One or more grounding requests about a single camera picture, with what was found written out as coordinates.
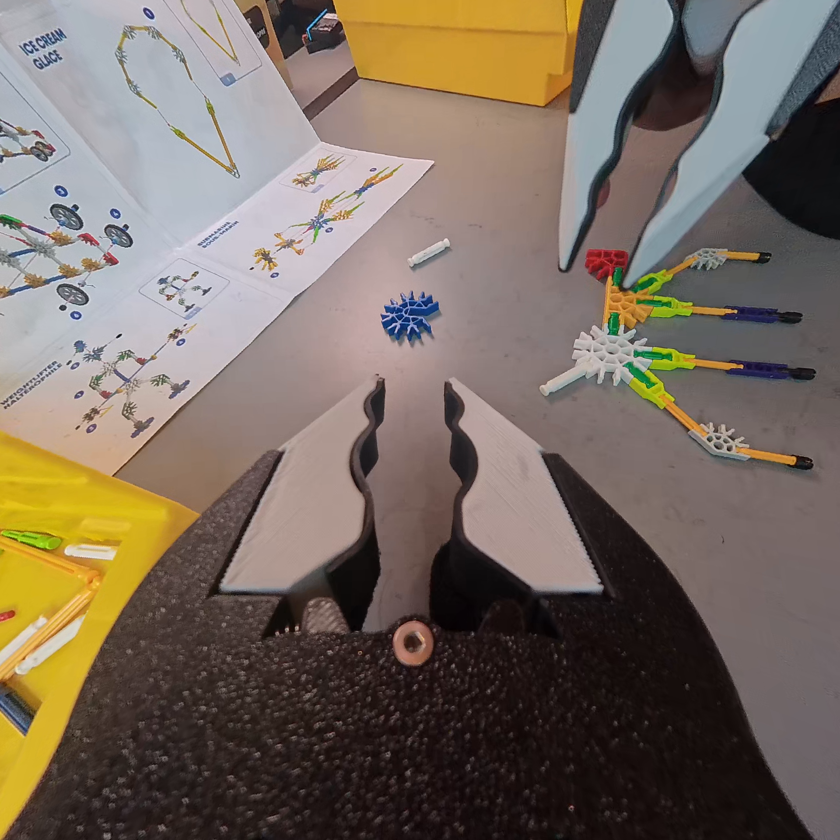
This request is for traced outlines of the pile of toy pieces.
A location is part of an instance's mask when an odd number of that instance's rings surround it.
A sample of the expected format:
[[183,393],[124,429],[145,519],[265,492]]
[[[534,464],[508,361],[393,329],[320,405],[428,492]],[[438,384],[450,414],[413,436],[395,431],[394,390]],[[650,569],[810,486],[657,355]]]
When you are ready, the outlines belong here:
[[78,635],[120,546],[2,529],[1,708],[16,734],[28,734],[40,705],[23,679]]

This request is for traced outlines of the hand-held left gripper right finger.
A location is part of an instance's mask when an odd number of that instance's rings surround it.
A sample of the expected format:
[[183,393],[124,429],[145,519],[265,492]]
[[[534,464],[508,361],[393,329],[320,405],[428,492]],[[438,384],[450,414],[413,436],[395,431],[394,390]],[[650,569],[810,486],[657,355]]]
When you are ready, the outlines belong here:
[[444,413],[461,488],[433,563],[432,619],[449,631],[557,630],[547,596],[603,585],[543,448],[456,379]]

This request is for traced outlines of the blue snowflake connector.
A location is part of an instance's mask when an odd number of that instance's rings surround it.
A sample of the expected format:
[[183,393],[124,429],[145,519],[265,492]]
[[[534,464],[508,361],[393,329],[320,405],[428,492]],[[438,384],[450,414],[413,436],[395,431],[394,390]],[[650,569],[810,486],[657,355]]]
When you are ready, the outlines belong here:
[[391,299],[390,304],[384,306],[381,324],[394,340],[405,338],[410,343],[421,340],[426,333],[433,335],[428,319],[437,313],[439,302],[432,295],[421,291],[415,296],[414,291],[410,291],[408,295],[402,293],[401,300]]

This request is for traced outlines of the multicoloured construction toy model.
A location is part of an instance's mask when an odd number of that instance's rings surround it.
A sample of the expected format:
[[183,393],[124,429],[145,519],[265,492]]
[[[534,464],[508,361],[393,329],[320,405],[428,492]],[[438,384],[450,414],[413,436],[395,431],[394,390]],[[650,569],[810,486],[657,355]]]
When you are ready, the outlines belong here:
[[709,454],[737,461],[761,460],[792,469],[810,470],[813,461],[803,455],[783,455],[751,448],[733,428],[722,423],[699,423],[677,406],[656,371],[717,370],[727,375],[772,381],[806,382],[815,371],[807,367],[747,360],[704,360],[692,353],[648,345],[636,338],[636,329],[648,319],[690,317],[694,315],[734,322],[796,324],[802,320],[798,311],[775,308],[727,306],[699,307],[690,301],[659,294],[662,287],[684,270],[715,270],[729,261],[763,265],[770,261],[770,252],[737,251],[728,248],[701,248],[685,257],[677,266],[647,274],[630,288],[623,288],[628,267],[628,253],[614,248],[592,248],[585,258],[585,267],[598,280],[605,282],[602,325],[582,332],[574,341],[574,365],[566,372],[540,386],[544,396],[559,391],[578,380],[605,379],[628,386],[638,396],[665,410],[679,421],[698,444]]

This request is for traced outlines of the person's right hand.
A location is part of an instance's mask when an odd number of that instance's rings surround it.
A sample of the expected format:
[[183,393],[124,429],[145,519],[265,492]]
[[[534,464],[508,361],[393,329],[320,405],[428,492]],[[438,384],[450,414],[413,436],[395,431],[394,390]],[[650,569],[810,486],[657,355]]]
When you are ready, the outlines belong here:
[[703,116],[710,104],[715,71],[698,71],[683,35],[672,43],[666,58],[643,86],[633,125],[643,130],[668,131]]

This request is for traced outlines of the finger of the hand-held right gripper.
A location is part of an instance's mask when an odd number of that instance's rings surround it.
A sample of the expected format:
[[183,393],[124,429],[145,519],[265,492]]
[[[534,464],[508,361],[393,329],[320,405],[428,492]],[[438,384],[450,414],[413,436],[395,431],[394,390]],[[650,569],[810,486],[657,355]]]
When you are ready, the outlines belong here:
[[772,120],[819,38],[833,3],[760,2],[728,36],[706,121],[662,185],[641,231],[623,287],[647,274],[769,143]]
[[577,31],[560,195],[559,268],[570,270],[648,82],[677,35],[670,1],[585,1]]

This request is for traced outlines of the yellow plastic bin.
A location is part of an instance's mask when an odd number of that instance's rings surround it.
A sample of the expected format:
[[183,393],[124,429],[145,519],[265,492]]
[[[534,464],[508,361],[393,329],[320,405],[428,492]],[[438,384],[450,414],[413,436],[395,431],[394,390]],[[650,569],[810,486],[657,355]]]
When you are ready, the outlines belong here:
[[571,84],[582,1],[336,1],[360,77],[544,106]]
[[93,661],[123,608],[195,520],[194,511],[176,502],[2,434],[2,529],[121,542],[78,635],[22,681],[40,700],[28,734],[16,734],[2,719],[2,835],[46,772]]

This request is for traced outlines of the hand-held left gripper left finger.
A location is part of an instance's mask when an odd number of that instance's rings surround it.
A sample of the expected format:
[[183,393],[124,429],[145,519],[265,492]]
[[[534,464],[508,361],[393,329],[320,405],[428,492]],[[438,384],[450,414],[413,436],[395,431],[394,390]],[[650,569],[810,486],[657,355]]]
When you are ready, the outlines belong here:
[[381,573],[366,477],[378,459],[385,382],[369,376],[280,447],[218,583],[223,594],[278,595],[279,629],[318,596],[360,631]]

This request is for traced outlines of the white instruction sheet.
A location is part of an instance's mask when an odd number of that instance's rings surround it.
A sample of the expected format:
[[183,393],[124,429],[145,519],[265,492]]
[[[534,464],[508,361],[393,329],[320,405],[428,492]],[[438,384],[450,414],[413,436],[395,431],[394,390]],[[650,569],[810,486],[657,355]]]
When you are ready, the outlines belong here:
[[433,165],[322,143],[234,2],[2,2],[2,431],[106,473]]

